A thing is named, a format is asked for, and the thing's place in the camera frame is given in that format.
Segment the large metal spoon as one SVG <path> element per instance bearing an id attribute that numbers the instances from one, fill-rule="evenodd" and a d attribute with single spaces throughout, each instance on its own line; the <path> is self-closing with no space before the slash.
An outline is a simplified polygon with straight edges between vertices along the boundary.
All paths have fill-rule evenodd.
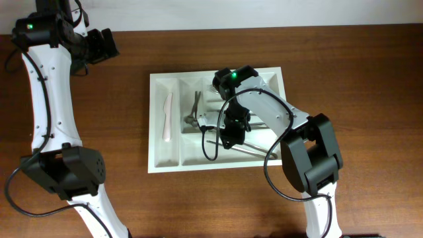
<path id="1" fill-rule="evenodd" d="M 268 126 L 264 122 L 250 123 L 249 126 L 252 130 L 268 129 Z"/>

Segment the metal chopstick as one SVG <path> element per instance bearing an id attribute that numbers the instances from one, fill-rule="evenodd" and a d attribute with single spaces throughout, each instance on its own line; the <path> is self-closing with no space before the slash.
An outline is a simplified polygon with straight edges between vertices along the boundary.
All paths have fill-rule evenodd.
<path id="1" fill-rule="evenodd" d="M 223 147 L 223 145 L 222 145 L 221 143 L 216 143 L 216 142 L 214 142 L 214 141 L 210 141 L 210 140 L 206 140 L 206 142 L 207 142 L 207 143 L 214 144 L 214 145 L 218 144 L 218 146 Z M 241 148 L 241 147 L 236 147 L 236 146 L 233 146 L 233 147 L 232 147 L 232 148 L 230 148 L 230 149 L 232 149 L 232 150 L 234 150 L 234 151 L 241 152 L 241 153 L 245 153 L 245 154 L 247 154 L 247 155 L 252 155 L 252 156 L 254 156 L 254 157 L 258 157 L 258 158 L 261 158 L 261 159 L 265 159 L 265 156 L 266 156 L 266 154 L 267 154 L 267 153 L 264 153 L 264 154 L 257 153 L 256 151 L 251 151 L 251 150 L 248 150 L 248 149 L 243 149 L 243 148 Z"/>
<path id="2" fill-rule="evenodd" d="M 247 146 L 247 147 L 253 148 L 253 149 L 257 150 L 257 151 L 261 151 L 263 153 L 268 153 L 268 150 L 266 150 L 264 148 L 261 148 L 261 147 L 259 147 L 257 145 L 253 145 L 253 144 L 247 143 L 247 142 L 244 142 L 244 145 Z M 273 159 L 277 159 L 278 158 L 278 155 L 276 153 L 271 153 L 270 156 Z"/>

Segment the small metal teaspoon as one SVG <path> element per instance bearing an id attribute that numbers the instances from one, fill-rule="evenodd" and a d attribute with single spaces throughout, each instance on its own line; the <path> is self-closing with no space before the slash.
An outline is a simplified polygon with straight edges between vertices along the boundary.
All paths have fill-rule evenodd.
<path id="1" fill-rule="evenodd" d="M 198 121 L 197 121 L 197 113 L 198 113 L 198 104 L 201 98 L 202 92 L 201 91 L 196 91 L 195 92 L 195 99 L 194 99 L 194 105 L 193 105 L 193 119 L 191 122 L 191 125 L 195 128 L 198 126 Z"/>
<path id="2" fill-rule="evenodd" d="M 192 119 L 193 119 L 193 109 L 194 109 L 193 105 L 192 105 L 191 113 L 188 116 L 184 117 L 184 122 L 187 123 L 187 124 L 190 124 L 190 125 L 191 125 L 191 122 L 192 122 Z"/>

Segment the pink plastic knife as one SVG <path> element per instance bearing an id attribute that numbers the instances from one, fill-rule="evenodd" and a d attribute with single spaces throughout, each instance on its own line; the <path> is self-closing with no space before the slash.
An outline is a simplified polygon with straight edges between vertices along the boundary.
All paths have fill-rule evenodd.
<path id="1" fill-rule="evenodd" d="M 163 127 L 163 140 L 165 142 L 170 142 L 171 140 L 172 101 L 173 101 L 173 94 L 169 93 L 163 105 L 163 112 L 165 113 L 165 122 Z"/>

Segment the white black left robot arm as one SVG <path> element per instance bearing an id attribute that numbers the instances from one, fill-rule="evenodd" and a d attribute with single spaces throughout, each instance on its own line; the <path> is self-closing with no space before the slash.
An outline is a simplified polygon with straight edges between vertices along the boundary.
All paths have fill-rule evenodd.
<path id="1" fill-rule="evenodd" d="M 90 29 L 87 13 L 68 1 L 39 0 L 16 22 L 11 40 L 28 72 L 34 115 L 32 153 L 18 170 L 65 200 L 93 237 L 129 237 L 105 191 L 104 159 L 79 137 L 70 89 L 80 69 L 119 54 L 111 31 Z"/>

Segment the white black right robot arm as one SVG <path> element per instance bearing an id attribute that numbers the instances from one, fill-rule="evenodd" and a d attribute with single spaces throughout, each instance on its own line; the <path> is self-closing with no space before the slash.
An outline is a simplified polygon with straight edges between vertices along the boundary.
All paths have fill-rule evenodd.
<path id="1" fill-rule="evenodd" d="M 251 66 L 215 73 L 212 81 L 224 104 L 217 116 L 216 143 L 230 149 L 242 145 L 250 131 L 250 114 L 256 114 L 276 135 L 264 159 L 264 176 L 279 196 L 293 200 L 272 182 L 270 154 L 280 148 L 282 169 L 301 193 L 308 237 L 341 237 L 336 217 L 335 190 L 343 160 L 331 121 L 324 114 L 310 116 L 275 93 Z"/>

